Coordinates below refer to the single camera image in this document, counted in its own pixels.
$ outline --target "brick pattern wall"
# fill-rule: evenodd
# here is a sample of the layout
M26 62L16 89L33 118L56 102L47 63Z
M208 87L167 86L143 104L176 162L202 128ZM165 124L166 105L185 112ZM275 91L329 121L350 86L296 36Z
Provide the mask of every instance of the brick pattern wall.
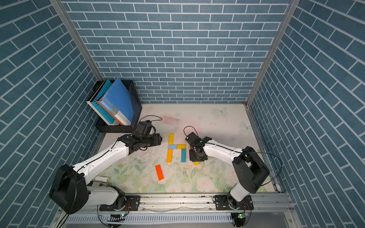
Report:
M51 224L55 170L100 136L95 81L48 0L0 1L0 227Z
M240 103L289 0L62 2L102 75L143 103Z
M301 0L252 104L303 227L365 227L364 12Z

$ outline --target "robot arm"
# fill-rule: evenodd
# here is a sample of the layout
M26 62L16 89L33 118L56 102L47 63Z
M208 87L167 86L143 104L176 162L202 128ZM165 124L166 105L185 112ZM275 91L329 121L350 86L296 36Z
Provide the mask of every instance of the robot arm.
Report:
M191 149L189 150L190 160L202 162L208 156L218 158L234 167L238 177L238 183L228 193L228 202L233 208L240 207L240 203L248 194L256 193L261 184L269 175L269 169L251 147L245 149L229 147L212 138L199 138L195 133L190 133L186 139Z
M101 171L131 153L160 145L162 138L151 121L139 122L132 134L123 135L110 147L74 166L61 166L54 177L49 197L67 214L84 206L106 204L120 209L125 193L115 186L87 186Z

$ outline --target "book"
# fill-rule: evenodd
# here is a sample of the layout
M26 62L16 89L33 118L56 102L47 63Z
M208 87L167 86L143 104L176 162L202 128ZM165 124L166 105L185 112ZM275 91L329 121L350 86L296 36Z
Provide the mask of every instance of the book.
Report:
M97 101L110 88L112 83L109 79L105 79L95 90L95 92L88 98L86 103L105 121L107 125L118 125L118 121L114 119Z
M134 111L131 96L123 82L117 78L108 91L98 100L118 122L123 125L131 125Z

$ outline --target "blue wooden block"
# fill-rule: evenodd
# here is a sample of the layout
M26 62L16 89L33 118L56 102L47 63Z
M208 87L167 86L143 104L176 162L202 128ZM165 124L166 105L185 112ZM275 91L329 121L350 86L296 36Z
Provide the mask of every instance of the blue wooden block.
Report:
M186 162L186 149L181 149L181 162Z
M168 149L177 150L177 145L169 145Z

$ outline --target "floral table mat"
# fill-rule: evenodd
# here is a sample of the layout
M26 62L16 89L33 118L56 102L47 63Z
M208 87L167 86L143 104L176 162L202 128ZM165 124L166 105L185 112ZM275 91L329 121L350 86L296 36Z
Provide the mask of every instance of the floral table mat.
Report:
M237 148L250 146L259 152L243 105L143 105L141 117L157 115L162 121L153 125L163 140L160 146L146 151L136 151L109 166L99 175L110 178L110 183L127 193L170 193L170 192L228 192L237 182L231 164L217 158L194 165L189 160L188 144L184 127L194 126L198 135L211 137L219 143ZM193 128L186 128L186 134ZM174 133L174 144L186 144L186 161L181 163L181 150L173 150L172 163L167 163L169 133ZM107 134L100 151L113 144L122 134ZM160 165L164 179L159 181L155 166ZM267 184L259 192L273 192L273 185Z

